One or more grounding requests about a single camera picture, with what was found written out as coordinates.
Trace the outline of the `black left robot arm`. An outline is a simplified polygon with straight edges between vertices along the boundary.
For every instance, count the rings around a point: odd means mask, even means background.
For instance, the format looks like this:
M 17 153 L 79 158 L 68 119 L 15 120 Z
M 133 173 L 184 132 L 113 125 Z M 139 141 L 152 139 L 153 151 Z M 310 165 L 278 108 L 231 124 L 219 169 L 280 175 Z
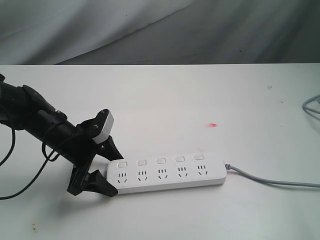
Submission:
M 73 125 L 68 117 L 56 110 L 33 88 L 13 86 L 0 76 L 0 123 L 11 128 L 11 147 L 1 160 L 4 164 L 13 152 L 16 131 L 26 131 L 41 141 L 44 162 L 54 162 L 59 156 L 73 164 L 67 191 L 77 196 L 81 192 L 94 192 L 108 197 L 118 194 L 99 170 L 89 172 L 95 156 L 109 161 L 120 160 L 111 136 L 114 117 L 108 109 L 96 117 Z

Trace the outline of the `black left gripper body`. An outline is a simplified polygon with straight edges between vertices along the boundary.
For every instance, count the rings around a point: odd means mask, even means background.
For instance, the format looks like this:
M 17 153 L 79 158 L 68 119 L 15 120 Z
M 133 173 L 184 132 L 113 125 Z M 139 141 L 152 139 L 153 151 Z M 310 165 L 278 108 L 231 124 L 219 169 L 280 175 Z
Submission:
M 74 196 L 84 192 L 82 183 L 87 173 L 90 173 L 94 157 L 99 153 L 99 144 L 96 144 L 91 136 L 93 120 L 78 124 L 74 136 L 67 141 L 67 148 L 71 151 L 68 159 L 73 163 L 67 191 Z

